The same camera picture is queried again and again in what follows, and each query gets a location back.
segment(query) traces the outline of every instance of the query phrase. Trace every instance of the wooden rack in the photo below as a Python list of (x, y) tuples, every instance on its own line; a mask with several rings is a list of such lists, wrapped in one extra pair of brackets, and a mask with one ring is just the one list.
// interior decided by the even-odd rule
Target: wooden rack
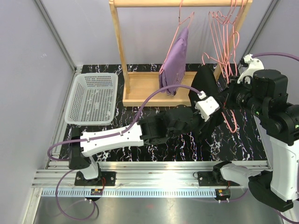
[[(242, 0), (236, 0), (237, 6), (242, 5)], [(121, 28), (118, 18), (118, 7), (179, 7), (181, 0), (109, 0), (111, 15), (113, 19), (116, 40), (121, 57), (122, 72), (125, 79), (123, 92), (124, 106), (141, 106), (144, 100), (159, 89), (158, 72), (128, 72), (127, 62), (124, 54), (121, 38)], [(244, 6), (241, 16), (237, 18), (235, 31), (239, 32), (245, 20), (252, 0), (243, 0)], [(183, 7), (230, 7), (231, 0), (184, 0)], [(233, 47), (233, 39), (229, 40), (230, 49)], [(214, 72), (216, 80), (221, 74), (222, 67), (218, 64)], [(196, 72), (186, 72), (182, 84), (191, 85)], [(179, 88), (175, 96), (168, 96), (166, 93), (159, 93), (154, 96), (146, 106), (177, 106), (180, 104), (190, 106), (188, 98), (189, 90)]]

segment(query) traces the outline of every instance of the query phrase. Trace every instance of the plastic laundry basket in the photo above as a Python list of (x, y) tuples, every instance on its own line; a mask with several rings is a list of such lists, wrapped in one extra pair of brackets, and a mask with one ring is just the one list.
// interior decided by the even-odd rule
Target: plastic laundry basket
[(76, 76), (65, 112), (75, 125), (109, 125), (114, 117), (118, 76), (87, 73)]

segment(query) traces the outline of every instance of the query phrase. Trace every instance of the wooden rod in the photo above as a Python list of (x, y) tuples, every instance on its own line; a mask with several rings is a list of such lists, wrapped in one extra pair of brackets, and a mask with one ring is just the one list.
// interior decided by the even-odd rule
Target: wooden rod
[[(247, 16), (247, 13), (250, 9), (250, 6), (251, 6), (251, 3), (252, 3), (252, 0), (247, 0), (247, 2), (245, 3), (245, 6), (243, 7), (241, 13), (240, 13), (240, 17), (237, 18), (237, 21), (235, 23), (235, 32), (240, 32), (240, 29), (243, 25), (243, 22)], [(233, 39), (233, 31), (231, 30), (230, 31), (230, 34), (229, 34), (229, 45), (228, 45), (228, 48), (231, 50), (234, 46), (234, 39)], [(223, 68), (223, 65), (220, 65), (218, 64), (215, 71), (214, 71), (214, 76), (215, 76), (215, 79), (218, 80), (219, 79), (219, 76), (221, 74), (221, 71), (222, 71), (222, 68)]]
[[(116, 8), (128, 7), (179, 7), (181, 0), (110, 0)], [(236, 0), (237, 6), (242, 0)], [(184, 0), (183, 7), (221, 7), (231, 6), (231, 0)]]
[(121, 27), (120, 27), (120, 21), (118, 19), (117, 8), (115, 8), (113, 0), (109, 0), (109, 5), (110, 5), (110, 11), (111, 11), (113, 25), (114, 25), (114, 29), (115, 29), (118, 50), (119, 50), (120, 57), (121, 57), (121, 67), (122, 67), (123, 77), (125, 79), (126, 91), (127, 91), (127, 93), (130, 93), (130, 90), (131, 90), (130, 89), (130, 79), (129, 79), (129, 75), (128, 75), (125, 52), (124, 52), (123, 45), (122, 45)]

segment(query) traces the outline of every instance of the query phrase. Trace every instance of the marble surface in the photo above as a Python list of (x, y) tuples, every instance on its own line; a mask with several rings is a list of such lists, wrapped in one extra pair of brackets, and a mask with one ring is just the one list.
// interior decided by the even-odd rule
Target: marble surface
[[(157, 64), (131, 64), (128, 71), (159, 71), (161, 65)], [(186, 71), (197, 71), (200, 64), (187, 64)], [(84, 65), (82, 73), (112, 72), (119, 76), (116, 109), (114, 119), (109, 126), (81, 126), (82, 131), (96, 132), (114, 129), (129, 125), (137, 114), (138, 107), (124, 107), (122, 94), (124, 79), (121, 65)], [(225, 88), (225, 81), (221, 76), (218, 83), (219, 89)], [(148, 117), (168, 110), (169, 107), (145, 107), (142, 117)], [(228, 121), (232, 120), (226, 112)], [(196, 144), (192, 133), (183, 134), (171, 139), (167, 144), (145, 147), (123, 147), (97, 155), (98, 161), (226, 161), (226, 160), (266, 160), (266, 154), (259, 136), (256, 123), (251, 114), (243, 110), (235, 110), (238, 124), (237, 132), (231, 134), (225, 123), (216, 127), (212, 135), (212, 143), (203, 141)], [(75, 125), (68, 125), (64, 140), (70, 137), (71, 129)], [(61, 148), (60, 158), (67, 158), (67, 145)]]

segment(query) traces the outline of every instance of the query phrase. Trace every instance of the purple cloth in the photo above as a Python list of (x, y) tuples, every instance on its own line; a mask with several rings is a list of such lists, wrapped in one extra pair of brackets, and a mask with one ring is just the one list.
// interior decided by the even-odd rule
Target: purple cloth
[[(163, 65), (163, 72), (159, 75), (159, 87), (180, 84), (185, 75), (186, 53), (188, 44), (188, 28), (184, 28), (174, 42), (167, 60)], [(177, 88), (169, 88), (167, 94), (175, 95)]]

